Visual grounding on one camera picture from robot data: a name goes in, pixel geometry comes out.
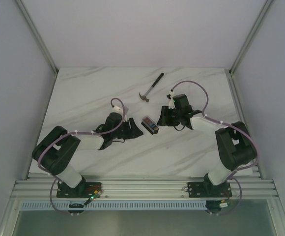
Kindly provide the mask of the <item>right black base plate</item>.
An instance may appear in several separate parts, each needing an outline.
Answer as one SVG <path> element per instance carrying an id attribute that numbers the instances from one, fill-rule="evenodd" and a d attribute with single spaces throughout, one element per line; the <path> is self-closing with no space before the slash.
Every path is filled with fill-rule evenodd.
<path id="1" fill-rule="evenodd" d="M 232 197 L 230 184 L 220 185 L 202 182 L 188 182 L 187 192 L 190 198 L 229 198 Z"/>

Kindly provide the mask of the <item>aluminium rail base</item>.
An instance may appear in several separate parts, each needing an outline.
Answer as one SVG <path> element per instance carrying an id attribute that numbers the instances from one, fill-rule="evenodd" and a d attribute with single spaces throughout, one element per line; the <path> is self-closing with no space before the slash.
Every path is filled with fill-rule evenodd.
<path id="1" fill-rule="evenodd" d="M 53 178 L 45 174 L 32 174 L 26 180 L 15 182 L 11 198 L 19 200 L 46 200 Z M 182 200 L 188 198 L 188 182 L 201 182 L 191 177 L 91 177 L 89 182 L 102 183 L 102 200 Z M 233 199 L 278 199 L 274 181 L 257 176 L 238 177 L 230 181 Z"/>

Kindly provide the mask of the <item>aluminium frame post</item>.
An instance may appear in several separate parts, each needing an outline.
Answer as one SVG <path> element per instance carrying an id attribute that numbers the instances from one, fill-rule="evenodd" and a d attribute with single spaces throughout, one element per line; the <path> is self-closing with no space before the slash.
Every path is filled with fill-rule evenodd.
<path id="1" fill-rule="evenodd" d="M 39 47 L 44 59 L 46 60 L 46 62 L 48 63 L 48 65 L 50 66 L 51 70 L 54 72 L 55 75 L 58 74 L 59 69 L 56 67 L 55 62 L 46 46 L 46 44 L 44 43 L 40 33 L 37 30 L 37 27 L 35 26 L 29 11 L 27 10 L 26 6 L 24 5 L 22 0 L 15 0 L 15 3 L 17 5 L 17 8 L 20 11 L 20 14 L 22 15 L 25 23 L 27 24 L 30 33 L 32 34 L 37 46 Z"/>
<path id="2" fill-rule="evenodd" d="M 265 18 L 267 17 L 271 7 L 273 6 L 273 4 L 275 3 L 275 0 L 266 0 L 265 3 L 263 4 L 260 12 L 258 13 L 242 47 L 239 50 L 238 55 L 236 56 L 230 70 L 229 70 L 229 74 L 231 76 L 233 76 L 236 72 L 236 70 L 238 69 L 240 63 L 242 62 L 244 56 L 246 55 L 248 49 L 250 48 L 253 40 L 255 39 L 255 37 L 257 36 L 257 33 L 259 32 L 259 30 L 261 29 Z"/>

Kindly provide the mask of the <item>right aluminium frame post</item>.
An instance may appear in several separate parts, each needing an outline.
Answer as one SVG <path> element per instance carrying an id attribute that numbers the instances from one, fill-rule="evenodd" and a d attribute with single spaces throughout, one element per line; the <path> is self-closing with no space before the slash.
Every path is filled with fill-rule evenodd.
<path id="1" fill-rule="evenodd" d="M 238 55 L 236 56 L 230 70 L 229 70 L 229 74 L 231 76 L 233 76 L 236 72 L 236 70 L 238 69 L 240 63 L 242 62 L 244 56 L 246 55 L 248 49 L 250 48 L 253 40 L 255 39 L 255 37 L 257 36 L 257 33 L 259 32 L 259 30 L 261 29 L 265 18 L 267 17 L 271 7 L 273 6 L 273 4 L 275 3 L 275 0 L 266 0 L 265 3 L 263 4 L 260 12 L 258 13 L 242 47 L 239 50 Z"/>

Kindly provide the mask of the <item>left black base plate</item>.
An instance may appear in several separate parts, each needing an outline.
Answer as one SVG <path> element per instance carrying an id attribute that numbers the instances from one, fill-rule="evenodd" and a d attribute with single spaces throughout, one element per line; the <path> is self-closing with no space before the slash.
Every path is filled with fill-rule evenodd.
<path id="1" fill-rule="evenodd" d="M 83 182 L 77 187 L 71 188 L 67 184 L 57 184 L 57 198 L 89 198 L 94 195 L 94 191 L 100 191 L 102 183 Z"/>

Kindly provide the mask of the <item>left aluminium frame post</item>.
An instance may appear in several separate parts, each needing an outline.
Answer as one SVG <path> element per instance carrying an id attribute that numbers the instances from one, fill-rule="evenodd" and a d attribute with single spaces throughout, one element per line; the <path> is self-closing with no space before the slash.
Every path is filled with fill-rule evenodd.
<path id="1" fill-rule="evenodd" d="M 48 63 L 48 65 L 50 66 L 51 70 L 54 72 L 55 75 L 58 74 L 59 69 L 56 67 L 55 62 L 46 46 L 46 44 L 44 43 L 40 33 L 37 30 L 37 27 L 35 26 L 29 11 L 27 10 L 26 6 L 24 5 L 22 0 L 15 0 L 15 3 L 17 5 L 17 8 L 20 11 L 20 14 L 22 15 L 25 23 L 27 24 L 30 33 L 32 34 L 37 46 L 39 47 L 44 59 L 46 60 L 46 62 Z"/>

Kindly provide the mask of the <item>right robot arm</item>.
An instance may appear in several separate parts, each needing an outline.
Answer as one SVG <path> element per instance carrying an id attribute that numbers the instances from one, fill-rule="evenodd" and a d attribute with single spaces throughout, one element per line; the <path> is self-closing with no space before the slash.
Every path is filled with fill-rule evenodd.
<path id="1" fill-rule="evenodd" d="M 220 198 L 231 196 L 228 183 L 240 168 L 246 167 L 257 157 L 257 151 L 244 123 L 223 124 L 204 117 L 201 110 L 193 110 L 185 94 L 167 95 L 169 104 L 162 106 L 158 126 L 171 126 L 197 130 L 215 137 L 218 150 L 216 165 L 204 175 L 201 182 L 189 182 L 191 198 Z"/>

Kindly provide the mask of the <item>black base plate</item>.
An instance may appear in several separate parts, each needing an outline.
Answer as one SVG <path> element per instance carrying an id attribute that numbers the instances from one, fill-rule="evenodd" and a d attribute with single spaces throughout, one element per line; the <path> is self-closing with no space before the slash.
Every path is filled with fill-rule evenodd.
<path id="1" fill-rule="evenodd" d="M 57 198 L 89 198 L 94 195 L 94 191 L 100 191 L 102 183 L 83 182 L 77 187 L 71 188 L 67 184 L 57 184 Z"/>
<path id="2" fill-rule="evenodd" d="M 190 198 L 229 198 L 232 197 L 230 184 L 220 185 L 202 182 L 188 182 L 187 192 Z"/>

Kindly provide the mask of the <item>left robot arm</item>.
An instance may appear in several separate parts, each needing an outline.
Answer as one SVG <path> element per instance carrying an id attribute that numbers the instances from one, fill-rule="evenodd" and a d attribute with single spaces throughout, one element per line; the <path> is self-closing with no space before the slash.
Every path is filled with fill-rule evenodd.
<path id="1" fill-rule="evenodd" d="M 87 197 L 89 183 L 69 164 L 81 139 L 67 135 L 68 131 L 61 126 L 55 127 L 32 152 L 32 158 L 40 163 L 46 172 L 61 180 L 58 183 L 57 196 L 81 198 Z M 110 113 L 104 124 L 94 130 L 94 135 L 85 135 L 84 144 L 93 150 L 108 148 L 115 139 L 135 139 L 143 135 L 133 118 L 127 121 L 116 112 Z"/>

